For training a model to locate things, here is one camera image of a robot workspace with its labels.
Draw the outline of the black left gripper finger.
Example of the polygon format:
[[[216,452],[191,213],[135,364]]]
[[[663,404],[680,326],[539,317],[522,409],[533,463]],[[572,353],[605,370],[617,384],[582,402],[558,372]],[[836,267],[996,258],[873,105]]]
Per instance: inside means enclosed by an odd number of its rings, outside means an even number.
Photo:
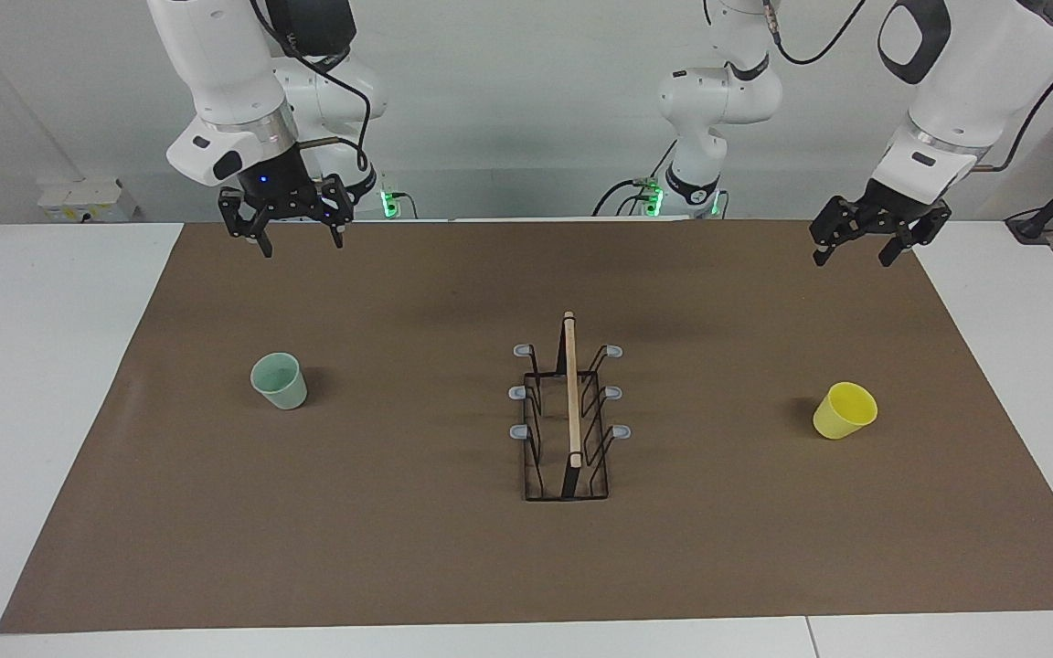
[[[890,267],[906,250],[929,245],[952,217],[952,210],[932,208],[915,219],[899,219],[888,216],[881,225],[891,238],[878,254],[878,262]]]
[[[815,266],[823,267],[837,247],[859,238],[857,228],[854,228],[856,210],[856,204],[849,203],[843,196],[832,196],[822,211],[816,214],[810,224]]]

